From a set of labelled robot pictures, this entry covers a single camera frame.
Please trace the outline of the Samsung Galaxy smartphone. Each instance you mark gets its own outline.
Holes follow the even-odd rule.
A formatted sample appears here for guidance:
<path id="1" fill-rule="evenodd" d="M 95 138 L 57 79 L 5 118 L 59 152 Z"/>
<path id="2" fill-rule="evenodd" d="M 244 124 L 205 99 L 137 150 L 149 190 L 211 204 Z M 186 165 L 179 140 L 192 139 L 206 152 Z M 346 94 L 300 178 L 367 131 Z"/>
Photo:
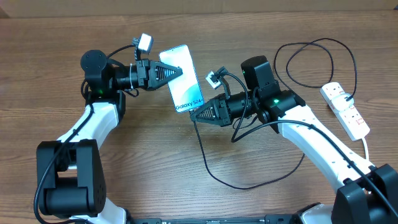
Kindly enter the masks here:
<path id="1" fill-rule="evenodd" d="M 176 112 L 184 113 L 204 104 L 203 94 L 187 45 L 180 45 L 159 54 L 160 61 L 182 69 L 182 75 L 168 82 Z"/>

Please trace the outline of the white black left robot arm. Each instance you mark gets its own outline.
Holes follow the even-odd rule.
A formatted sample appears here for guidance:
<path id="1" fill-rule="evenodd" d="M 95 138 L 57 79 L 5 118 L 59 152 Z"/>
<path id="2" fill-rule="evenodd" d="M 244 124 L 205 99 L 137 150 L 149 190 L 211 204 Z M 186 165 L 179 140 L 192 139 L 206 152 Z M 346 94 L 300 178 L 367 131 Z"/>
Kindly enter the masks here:
<path id="1" fill-rule="evenodd" d="M 128 210 L 106 196 L 99 149 L 120 124 L 126 95 L 156 90 L 181 76 L 182 69 L 139 57 L 125 66 L 100 50 L 87 51 L 80 65 L 85 112 L 56 141 L 38 145 L 34 214 L 40 223 L 45 223 L 45 215 L 61 223 L 132 223 Z"/>

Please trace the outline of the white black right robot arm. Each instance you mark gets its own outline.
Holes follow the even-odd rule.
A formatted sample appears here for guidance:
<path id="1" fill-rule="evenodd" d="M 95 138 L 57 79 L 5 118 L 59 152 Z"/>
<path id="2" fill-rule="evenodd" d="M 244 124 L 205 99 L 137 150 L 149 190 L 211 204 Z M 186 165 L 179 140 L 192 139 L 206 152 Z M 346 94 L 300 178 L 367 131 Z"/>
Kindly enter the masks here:
<path id="1" fill-rule="evenodd" d="M 193 122 L 229 126 L 234 119 L 256 114 L 262 127 L 294 143 L 328 179 L 333 205 L 314 203 L 285 223 L 397 223 L 397 172 L 388 164 L 376 167 L 331 133 L 292 90 L 281 90 L 263 55 L 245 60 L 246 85 L 232 95 L 221 67 L 206 79 L 220 94 L 190 114 Z"/>

